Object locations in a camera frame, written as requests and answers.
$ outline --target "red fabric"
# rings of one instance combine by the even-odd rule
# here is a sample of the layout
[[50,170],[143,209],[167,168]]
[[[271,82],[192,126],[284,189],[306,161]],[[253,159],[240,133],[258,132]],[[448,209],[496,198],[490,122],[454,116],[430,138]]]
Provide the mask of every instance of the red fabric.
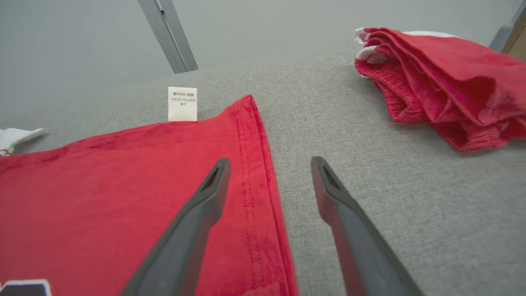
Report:
[[252,96],[170,122],[0,159],[0,282],[118,295],[215,162],[231,161],[197,295],[297,295],[265,129]]
[[457,37],[366,28],[366,46],[387,58],[355,60],[399,123],[430,123],[457,150],[526,139],[526,63]]

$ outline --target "folded red shorts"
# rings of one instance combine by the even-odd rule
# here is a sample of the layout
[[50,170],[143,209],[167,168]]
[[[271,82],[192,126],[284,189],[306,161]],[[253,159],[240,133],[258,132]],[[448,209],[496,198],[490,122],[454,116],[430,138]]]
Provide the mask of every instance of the folded red shorts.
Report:
[[430,123],[462,152],[526,138],[526,63],[433,33],[356,30],[365,43],[356,69],[384,93],[391,117]]

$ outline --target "white clothing label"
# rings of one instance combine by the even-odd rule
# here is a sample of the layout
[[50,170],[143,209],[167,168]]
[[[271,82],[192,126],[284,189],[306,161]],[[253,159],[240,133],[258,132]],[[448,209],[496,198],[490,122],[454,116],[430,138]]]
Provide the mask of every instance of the white clothing label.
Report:
[[168,88],[168,121],[197,121],[197,88]]

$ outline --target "printed graphic on shirt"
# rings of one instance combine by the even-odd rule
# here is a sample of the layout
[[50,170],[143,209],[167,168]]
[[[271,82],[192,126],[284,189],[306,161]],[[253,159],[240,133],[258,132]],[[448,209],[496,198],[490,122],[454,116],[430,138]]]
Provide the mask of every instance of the printed graphic on shirt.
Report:
[[0,296],[52,296],[47,280],[8,281],[0,284]]

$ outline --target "gray fabric surface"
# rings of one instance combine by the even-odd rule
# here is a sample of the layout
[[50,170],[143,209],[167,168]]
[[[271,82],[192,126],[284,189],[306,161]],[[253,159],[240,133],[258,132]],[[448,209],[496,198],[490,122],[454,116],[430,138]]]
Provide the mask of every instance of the gray fabric surface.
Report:
[[120,87],[0,129],[43,127],[16,153],[166,121],[167,87],[198,87],[199,119],[251,93],[267,131],[301,295],[345,293],[310,158],[323,156],[427,295],[526,293],[526,143],[454,151],[426,125],[396,125],[353,53],[296,55]]

